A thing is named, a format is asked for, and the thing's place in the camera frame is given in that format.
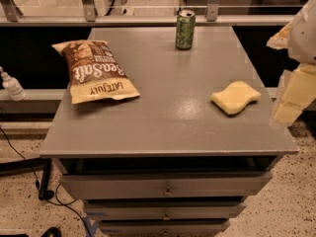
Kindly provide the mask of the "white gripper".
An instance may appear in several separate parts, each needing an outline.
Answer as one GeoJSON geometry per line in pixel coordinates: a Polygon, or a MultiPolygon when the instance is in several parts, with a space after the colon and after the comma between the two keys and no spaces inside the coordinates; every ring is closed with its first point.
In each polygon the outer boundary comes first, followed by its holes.
{"type": "Polygon", "coordinates": [[[270,37],[267,47],[288,47],[288,56],[300,62],[281,74],[270,120],[274,127],[291,126],[316,100],[316,0],[308,0],[292,23],[270,37]]]}

